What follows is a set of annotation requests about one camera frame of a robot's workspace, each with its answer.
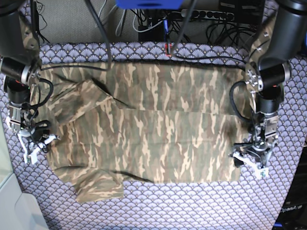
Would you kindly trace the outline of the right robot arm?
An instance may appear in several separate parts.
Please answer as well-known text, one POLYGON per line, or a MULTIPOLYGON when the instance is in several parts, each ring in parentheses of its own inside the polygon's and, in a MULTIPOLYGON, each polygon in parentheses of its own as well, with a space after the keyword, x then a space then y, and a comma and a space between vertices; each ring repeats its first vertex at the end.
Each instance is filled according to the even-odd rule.
POLYGON ((21 13, 23 0, 0 2, 0 72, 5 76, 4 91, 9 98, 7 126, 18 136, 24 161, 35 164, 40 151, 58 136, 51 134, 48 120, 36 122, 38 109, 50 99, 54 86, 40 76, 40 41, 37 1, 29 2, 31 19, 21 13))

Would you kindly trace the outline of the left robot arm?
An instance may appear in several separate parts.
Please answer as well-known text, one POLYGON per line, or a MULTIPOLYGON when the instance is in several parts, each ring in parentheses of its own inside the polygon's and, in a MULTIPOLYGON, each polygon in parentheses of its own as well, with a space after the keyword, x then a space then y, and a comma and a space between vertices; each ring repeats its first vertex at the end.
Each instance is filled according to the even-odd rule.
POLYGON ((284 99, 283 83, 291 78, 288 61, 295 56, 307 31, 307 2, 279 0, 278 10, 257 34, 245 67, 245 79, 234 83, 230 104, 239 119, 249 124, 251 138, 235 143, 231 157, 236 167, 250 166, 258 177, 268 175, 268 162, 278 142, 278 109, 284 99), (234 90, 249 92, 251 118, 234 101, 234 90))

